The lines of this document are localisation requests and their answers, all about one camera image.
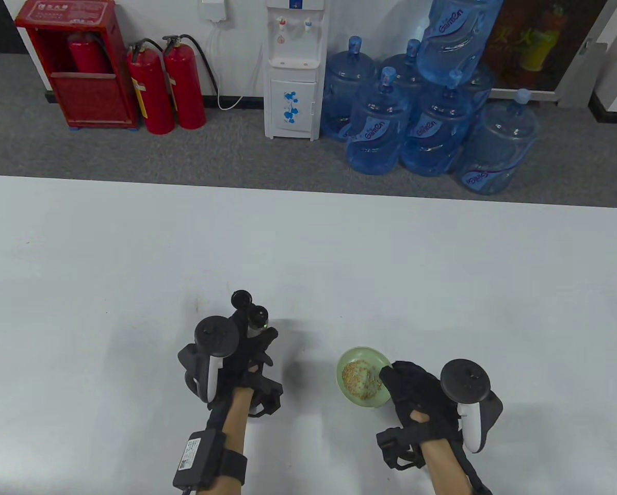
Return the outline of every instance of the blue water jug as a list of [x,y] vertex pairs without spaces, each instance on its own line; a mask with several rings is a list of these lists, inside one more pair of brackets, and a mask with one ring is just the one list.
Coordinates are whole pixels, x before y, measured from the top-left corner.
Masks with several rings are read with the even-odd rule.
[[361,38],[351,36],[346,52],[327,60],[322,97],[320,129],[337,141],[346,140],[349,116],[356,89],[362,81],[375,77],[375,62],[361,53]]
[[419,40],[409,40],[404,54],[389,57],[380,65],[383,68],[396,69],[396,80],[393,84],[405,92],[412,105],[415,104],[425,82],[416,66],[420,46]]
[[455,164],[457,180],[469,191],[490,195],[504,191],[540,132],[527,108],[531,92],[520,89],[513,102],[486,105]]
[[356,91],[348,129],[348,162],[357,172],[382,175],[398,163],[410,118],[410,99],[394,85],[396,70]]
[[460,71],[451,71],[446,87],[429,82],[419,95],[401,153],[410,172],[437,177],[450,171],[472,117],[471,99],[458,87],[461,79]]
[[432,83],[445,86],[452,69],[469,80],[480,61],[485,43],[504,0],[434,0],[430,26],[419,50],[419,72]]
[[488,101],[496,82],[497,78],[490,68],[481,63],[478,64],[471,79],[462,85],[462,90],[466,91],[472,99],[474,114],[478,113]]

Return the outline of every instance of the water dispenser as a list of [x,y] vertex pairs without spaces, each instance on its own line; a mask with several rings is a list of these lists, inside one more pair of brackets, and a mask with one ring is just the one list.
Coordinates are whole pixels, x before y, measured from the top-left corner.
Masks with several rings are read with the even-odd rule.
[[265,135],[320,135],[327,59],[327,0],[266,0]]

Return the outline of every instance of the hand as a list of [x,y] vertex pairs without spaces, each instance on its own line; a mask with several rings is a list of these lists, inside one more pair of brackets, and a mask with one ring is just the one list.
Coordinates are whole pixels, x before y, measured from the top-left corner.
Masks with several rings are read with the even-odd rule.
[[265,351],[278,336],[276,328],[266,328],[261,334],[250,338],[247,337],[246,328],[240,329],[240,342],[235,353],[224,359],[223,368],[219,370],[216,400],[232,394],[235,388],[256,390],[264,387],[263,366],[273,365]]
[[380,379],[391,394],[403,427],[415,421],[429,422],[433,438],[461,441],[457,404],[444,394],[434,375],[414,363],[396,361],[382,368]]
[[413,410],[410,413],[410,419],[417,423],[427,423],[430,420],[430,416],[424,412]]

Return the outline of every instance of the white table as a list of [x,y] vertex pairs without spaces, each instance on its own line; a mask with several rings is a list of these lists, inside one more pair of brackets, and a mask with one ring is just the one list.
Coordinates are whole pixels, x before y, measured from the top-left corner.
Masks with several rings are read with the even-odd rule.
[[433,493],[393,408],[340,395],[375,347],[477,361],[497,495],[617,495],[617,209],[0,177],[0,495],[162,495],[207,410],[176,353],[231,292],[268,307],[282,408],[245,493]]

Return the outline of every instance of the black glove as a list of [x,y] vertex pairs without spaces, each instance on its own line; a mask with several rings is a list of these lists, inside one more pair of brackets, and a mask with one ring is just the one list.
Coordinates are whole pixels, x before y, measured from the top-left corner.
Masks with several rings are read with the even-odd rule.
[[[377,435],[378,445],[382,448],[384,460],[389,467],[422,468],[426,465],[426,460],[419,444],[430,439],[448,439],[474,493],[492,495],[464,454],[462,432],[459,431],[458,405],[446,396],[439,380],[421,366],[408,361],[396,361],[393,365],[382,368],[380,380],[389,390],[391,400],[396,406],[396,414],[403,426],[402,432],[397,431],[397,428],[390,428]],[[429,415],[430,420],[426,423],[414,421],[410,418],[413,410]],[[410,439],[409,450],[398,443],[394,445],[398,436]],[[398,458],[406,460],[408,464],[399,466]]]
[[247,312],[238,309],[231,319],[238,327],[240,340],[235,353],[224,358],[223,368],[219,370],[217,378],[215,399],[207,405],[207,408],[212,410],[207,425],[219,430],[226,421],[233,399],[233,389],[236,387],[253,389],[252,410],[262,406],[259,412],[250,413],[251,417],[274,413],[281,406],[280,396],[283,394],[281,384],[262,375],[264,365],[273,366],[273,361],[266,351],[271,342],[279,336],[279,332],[276,328],[269,327],[256,337],[247,337],[249,328]]
[[430,416],[431,429],[438,438],[459,439],[458,406],[451,401],[441,388],[439,380],[421,366],[408,361],[396,361],[385,366],[380,380],[391,394],[396,414],[404,427],[413,426],[410,419],[413,410]]

